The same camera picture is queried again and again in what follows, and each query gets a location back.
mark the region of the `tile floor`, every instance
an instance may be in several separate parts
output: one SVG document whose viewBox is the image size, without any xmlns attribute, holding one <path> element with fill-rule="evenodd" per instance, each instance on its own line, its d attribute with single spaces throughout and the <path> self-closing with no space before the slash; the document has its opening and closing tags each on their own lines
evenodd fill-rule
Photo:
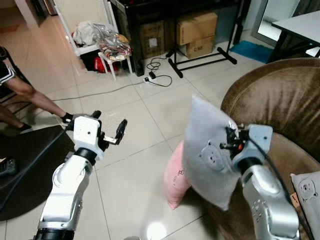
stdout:
<svg viewBox="0 0 320 240">
<path fill-rule="evenodd" d="M 57 17 L 48 18 L 39 29 L 0 35 L 13 59 L 33 86 L 51 99 L 103 93 L 143 81 L 143 77 L 120 71 L 111 74 L 88 72 L 69 47 Z M 170 75 L 173 83 L 164 88 L 149 84 L 128 86 L 119 91 L 56 103 L 70 113 L 101 110 L 102 128 L 115 133 L 123 118 L 126 135 L 119 146 L 111 146 L 95 166 L 84 194 L 84 208 L 76 240 L 218 240 L 221 235 L 192 191 L 181 206 L 171 210 L 163 192 L 164 169 L 183 138 L 192 95 L 220 106 L 228 88 L 243 74 L 262 63 L 232 53 L 237 65 L 223 61 L 184 72 L 180 79 L 167 61 L 157 75 Z M 159 79 L 162 84 L 167 78 Z M 39 109 L 23 116 L 35 129 L 59 124 L 53 115 Z M 1 124 L 0 129 L 8 129 Z M 43 204 L 31 212 L 0 222 L 0 240 L 32 239 Z M 157 231 L 148 231 L 158 227 Z"/>
</svg>

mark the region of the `black shorts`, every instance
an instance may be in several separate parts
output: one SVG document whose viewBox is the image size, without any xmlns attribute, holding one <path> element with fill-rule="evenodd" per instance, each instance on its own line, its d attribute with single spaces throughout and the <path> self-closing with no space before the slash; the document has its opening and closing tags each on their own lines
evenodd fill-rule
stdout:
<svg viewBox="0 0 320 240">
<path fill-rule="evenodd" d="M 6 81 L 12 79 L 15 76 L 15 72 L 5 64 L 3 61 L 0 61 L 0 85 Z"/>
</svg>

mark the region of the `person's leg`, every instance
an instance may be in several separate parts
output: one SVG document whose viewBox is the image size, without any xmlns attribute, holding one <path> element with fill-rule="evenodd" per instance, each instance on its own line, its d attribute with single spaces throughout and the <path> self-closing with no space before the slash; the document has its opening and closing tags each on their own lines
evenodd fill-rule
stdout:
<svg viewBox="0 0 320 240">
<path fill-rule="evenodd" d="M 28 99 L 31 103 L 33 103 L 40 109 L 55 114 L 60 118 L 63 118 L 67 114 L 48 97 L 35 90 L 32 86 L 25 83 L 18 77 L 14 77 L 6 81 L 5 83 L 3 83 L 3 85 L 14 91 L 16 94 Z"/>
<path fill-rule="evenodd" d="M 16 128 L 21 128 L 24 125 L 22 121 L 20 121 L 12 112 L 2 105 L 0 105 L 0 121 Z"/>
</svg>

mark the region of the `brown armchair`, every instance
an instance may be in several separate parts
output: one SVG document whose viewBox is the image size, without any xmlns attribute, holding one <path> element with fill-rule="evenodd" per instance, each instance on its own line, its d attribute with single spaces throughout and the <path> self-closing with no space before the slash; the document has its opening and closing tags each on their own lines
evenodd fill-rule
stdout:
<svg viewBox="0 0 320 240">
<path fill-rule="evenodd" d="M 269 156 L 290 194 L 291 173 L 320 171 L 320 59 L 280 60 L 247 73 L 230 87 L 221 109 L 237 124 L 273 127 Z M 208 209 L 226 240 L 256 239 L 240 185 L 227 212 L 209 203 Z M 308 239 L 301 227 L 300 234 Z"/>
</svg>

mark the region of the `red object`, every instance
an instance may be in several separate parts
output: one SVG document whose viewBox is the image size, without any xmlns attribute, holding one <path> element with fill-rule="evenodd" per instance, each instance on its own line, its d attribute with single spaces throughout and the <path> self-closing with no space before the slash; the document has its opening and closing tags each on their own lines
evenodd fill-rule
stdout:
<svg viewBox="0 0 320 240">
<path fill-rule="evenodd" d="M 109 68 L 109 64 L 104 61 L 106 69 L 108 72 L 111 72 L 110 68 Z M 112 63 L 113 65 L 113 69 L 114 71 L 117 71 L 119 68 L 115 65 L 115 63 Z M 105 68 L 104 65 L 102 64 L 101 58 L 100 57 L 96 57 L 94 58 L 94 70 L 96 70 L 97 72 L 101 73 L 101 74 L 105 74 Z"/>
</svg>

